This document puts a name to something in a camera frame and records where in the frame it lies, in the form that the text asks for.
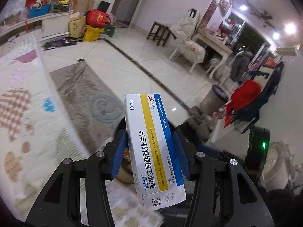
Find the paper bag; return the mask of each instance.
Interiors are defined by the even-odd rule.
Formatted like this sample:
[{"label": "paper bag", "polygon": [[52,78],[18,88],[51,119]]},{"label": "paper bag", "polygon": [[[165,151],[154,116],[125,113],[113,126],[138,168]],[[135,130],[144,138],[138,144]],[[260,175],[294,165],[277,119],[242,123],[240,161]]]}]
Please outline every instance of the paper bag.
[{"label": "paper bag", "polygon": [[80,16],[79,19],[69,21],[70,37],[79,38],[83,36],[83,28],[85,27],[86,17]]}]

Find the barcode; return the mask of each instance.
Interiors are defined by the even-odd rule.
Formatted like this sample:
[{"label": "barcode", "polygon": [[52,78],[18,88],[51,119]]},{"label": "barcode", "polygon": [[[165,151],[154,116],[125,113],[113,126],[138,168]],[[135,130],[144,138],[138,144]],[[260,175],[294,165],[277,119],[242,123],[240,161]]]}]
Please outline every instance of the barcode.
[{"label": "barcode", "polygon": [[162,205],[161,197],[156,197],[151,199],[153,206]]}]

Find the white cabinet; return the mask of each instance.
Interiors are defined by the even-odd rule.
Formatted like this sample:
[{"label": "white cabinet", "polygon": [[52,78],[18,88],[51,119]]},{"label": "white cabinet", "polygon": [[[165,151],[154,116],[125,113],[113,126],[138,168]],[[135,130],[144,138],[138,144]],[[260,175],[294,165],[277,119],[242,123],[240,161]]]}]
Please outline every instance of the white cabinet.
[{"label": "white cabinet", "polygon": [[71,13],[54,13],[42,20],[42,38],[68,32],[68,23]]}]

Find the doorway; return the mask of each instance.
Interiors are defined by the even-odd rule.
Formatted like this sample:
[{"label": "doorway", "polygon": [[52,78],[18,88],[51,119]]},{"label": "doorway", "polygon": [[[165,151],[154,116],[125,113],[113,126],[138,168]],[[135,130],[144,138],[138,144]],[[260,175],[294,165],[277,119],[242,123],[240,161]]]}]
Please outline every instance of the doorway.
[{"label": "doorway", "polygon": [[112,14],[115,15],[118,24],[129,26],[139,0],[115,0]]},{"label": "doorway", "polygon": [[246,23],[237,43],[235,43],[232,50],[234,54],[237,54],[245,49],[251,51],[254,55],[256,55],[264,42],[266,42],[266,40],[263,38],[263,36],[261,36],[257,30]]}]

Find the trash can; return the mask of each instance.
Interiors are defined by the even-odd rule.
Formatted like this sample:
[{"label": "trash can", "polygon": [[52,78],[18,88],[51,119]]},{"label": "trash can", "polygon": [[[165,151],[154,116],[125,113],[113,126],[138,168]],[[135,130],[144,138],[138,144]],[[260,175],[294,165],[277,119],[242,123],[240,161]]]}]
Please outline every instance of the trash can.
[{"label": "trash can", "polygon": [[227,102],[227,94],[218,85],[213,85],[212,89],[200,103],[200,107],[204,113],[212,115]]}]

